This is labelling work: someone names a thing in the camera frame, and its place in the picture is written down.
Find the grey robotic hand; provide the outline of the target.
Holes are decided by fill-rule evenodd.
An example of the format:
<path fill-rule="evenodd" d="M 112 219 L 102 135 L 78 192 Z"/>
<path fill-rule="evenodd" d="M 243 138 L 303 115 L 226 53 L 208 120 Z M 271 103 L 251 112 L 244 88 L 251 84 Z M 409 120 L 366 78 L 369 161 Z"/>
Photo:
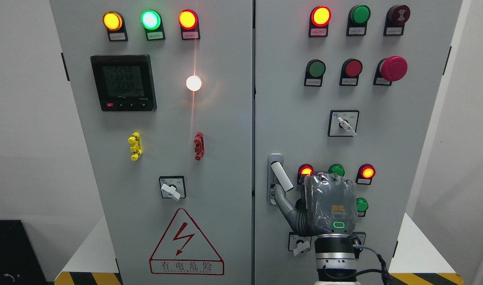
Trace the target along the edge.
<path fill-rule="evenodd" d="M 275 200 L 281 213 L 299 236 L 323 234 L 351 235 L 356 226 L 355 187 L 351 180 L 336 174 L 318 173 L 304 179 L 305 211 L 287 199 L 281 185 L 275 185 Z"/>

